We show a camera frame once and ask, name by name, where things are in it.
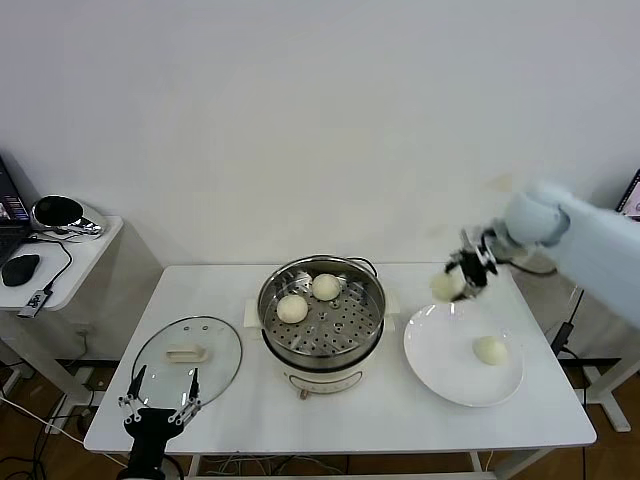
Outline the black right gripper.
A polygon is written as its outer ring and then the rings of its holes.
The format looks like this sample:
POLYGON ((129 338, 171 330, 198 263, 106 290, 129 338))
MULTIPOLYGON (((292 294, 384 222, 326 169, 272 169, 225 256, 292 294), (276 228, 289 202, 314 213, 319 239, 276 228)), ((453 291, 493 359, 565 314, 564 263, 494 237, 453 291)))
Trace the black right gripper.
POLYGON ((455 269, 463 271, 466 284, 462 290, 451 299, 452 303, 471 300, 481 295, 486 287, 474 285, 487 285, 487 274, 497 275, 499 264, 490 248, 490 240, 496 238, 496 232, 492 228, 481 231, 479 239, 472 241, 467 232, 461 232, 462 250, 450 255, 446 263, 444 272, 449 274, 455 269))

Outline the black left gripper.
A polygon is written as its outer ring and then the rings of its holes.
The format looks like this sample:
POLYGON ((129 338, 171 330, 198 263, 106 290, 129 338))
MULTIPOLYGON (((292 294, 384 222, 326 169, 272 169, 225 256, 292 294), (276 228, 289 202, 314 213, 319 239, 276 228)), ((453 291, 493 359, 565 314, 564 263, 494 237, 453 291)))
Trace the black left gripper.
POLYGON ((146 373, 143 365, 131 380, 125 395, 118 398, 125 430, 133 438, 129 468, 159 468, 168 441, 176 436, 176 425, 187 425, 202 408, 199 369, 194 368, 187 399, 179 410, 140 409, 139 393, 146 373))

